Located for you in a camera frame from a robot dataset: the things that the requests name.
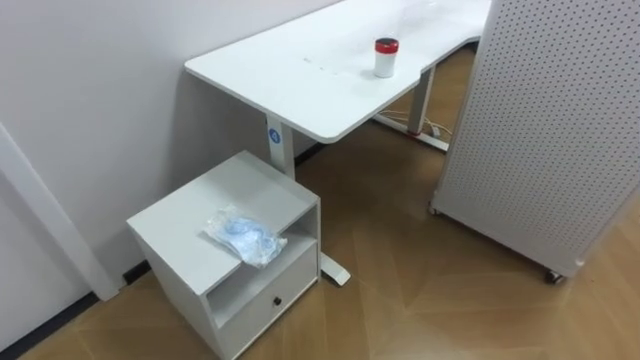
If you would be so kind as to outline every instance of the red cap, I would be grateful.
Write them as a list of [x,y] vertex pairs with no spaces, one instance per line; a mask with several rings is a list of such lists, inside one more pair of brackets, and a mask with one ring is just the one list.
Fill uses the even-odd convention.
[[381,54],[395,54],[400,43],[393,38],[380,38],[376,40],[376,52]]

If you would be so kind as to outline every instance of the white container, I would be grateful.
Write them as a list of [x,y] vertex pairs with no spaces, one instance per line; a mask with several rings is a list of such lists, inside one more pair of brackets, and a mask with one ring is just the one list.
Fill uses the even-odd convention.
[[380,38],[376,40],[376,63],[373,69],[375,76],[379,78],[390,78],[393,76],[398,46],[398,40],[393,38]]

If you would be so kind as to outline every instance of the plastic bag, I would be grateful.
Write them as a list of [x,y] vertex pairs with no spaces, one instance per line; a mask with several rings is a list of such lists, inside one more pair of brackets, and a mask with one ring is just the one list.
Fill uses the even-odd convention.
[[204,232],[236,254],[245,263],[265,268],[287,245],[259,222],[243,217],[230,205],[207,221]]

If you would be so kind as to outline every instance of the bedside cabinet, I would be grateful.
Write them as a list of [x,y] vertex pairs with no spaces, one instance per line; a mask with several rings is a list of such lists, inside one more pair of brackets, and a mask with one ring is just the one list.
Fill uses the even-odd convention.
[[[235,206],[288,239],[258,270],[203,232]],[[320,200],[241,152],[128,221],[171,303],[222,359],[235,359],[320,278]]]

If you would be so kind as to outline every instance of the herringbone floor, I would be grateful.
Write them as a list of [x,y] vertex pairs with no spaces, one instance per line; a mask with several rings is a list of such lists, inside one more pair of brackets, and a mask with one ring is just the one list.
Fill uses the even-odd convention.
[[[432,120],[452,125],[472,54],[438,69]],[[396,109],[406,108],[401,99]],[[638,360],[640,202],[575,279],[426,213],[444,155],[365,124],[298,169],[322,198],[323,248],[353,274],[314,286],[244,359]],[[24,356],[211,359],[153,274]]]

